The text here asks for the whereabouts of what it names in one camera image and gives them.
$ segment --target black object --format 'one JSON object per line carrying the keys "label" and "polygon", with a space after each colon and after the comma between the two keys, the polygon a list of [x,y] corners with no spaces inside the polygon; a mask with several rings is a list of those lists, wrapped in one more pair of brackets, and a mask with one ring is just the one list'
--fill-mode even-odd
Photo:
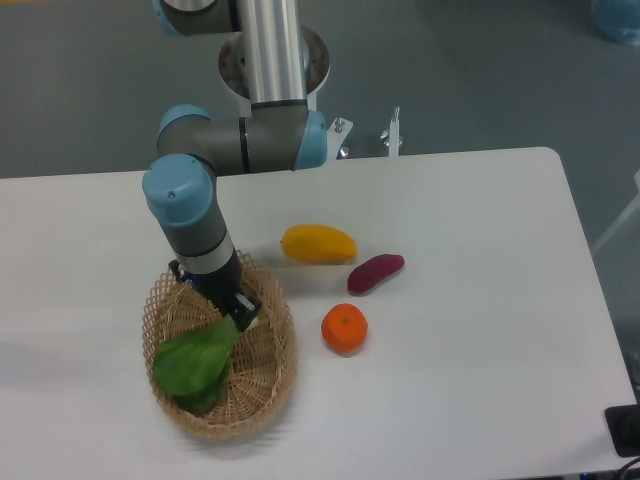
{"label": "black object", "polygon": [[640,405],[610,407],[604,416],[616,453],[621,457],[640,456]]}
{"label": "black object", "polygon": [[613,480],[622,480],[624,478],[624,474],[627,473],[627,471],[631,472],[631,470],[629,469],[633,467],[635,464],[637,464],[638,462],[640,462],[640,457],[636,458],[635,460],[631,460],[629,463],[623,465],[620,468],[620,470],[618,470],[616,474],[613,476]]}

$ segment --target metal bracket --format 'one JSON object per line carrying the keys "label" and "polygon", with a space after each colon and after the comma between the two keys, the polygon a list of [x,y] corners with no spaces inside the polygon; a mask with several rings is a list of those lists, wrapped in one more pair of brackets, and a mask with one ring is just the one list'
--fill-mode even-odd
{"label": "metal bracket", "polygon": [[353,122],[346,118],[336,118],[327,129],[327,161],[335,160],[340,155],[340,149],[347,135],[353,128]]}

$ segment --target purple sweet potato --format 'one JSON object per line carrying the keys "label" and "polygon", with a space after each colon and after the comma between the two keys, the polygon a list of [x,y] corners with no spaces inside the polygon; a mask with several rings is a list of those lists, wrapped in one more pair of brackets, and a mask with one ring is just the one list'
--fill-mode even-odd
{"label": "purple sweet potato", "polygon": [[402,255],[384,254],[373,257],[351,272],[347,279],[347,289],[351,295],[366,295],[403,266]]}

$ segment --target blue container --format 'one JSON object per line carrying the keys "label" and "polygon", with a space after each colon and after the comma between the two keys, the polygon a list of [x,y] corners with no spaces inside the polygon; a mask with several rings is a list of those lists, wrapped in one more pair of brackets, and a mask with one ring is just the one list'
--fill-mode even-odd
{"label": "blue container", "polygon": [[591,16],[616,42],[640,45],[640,0],[593,0]]}

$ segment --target metal arm tube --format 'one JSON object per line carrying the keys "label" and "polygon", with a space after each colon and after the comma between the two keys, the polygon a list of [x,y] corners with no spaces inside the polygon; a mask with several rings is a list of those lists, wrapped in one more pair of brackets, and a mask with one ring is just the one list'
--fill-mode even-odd
{"label": "metal arm tube", "polygon": [[305,101],[305,43],[297,0],[238,0],[238,10],[252,105]]}

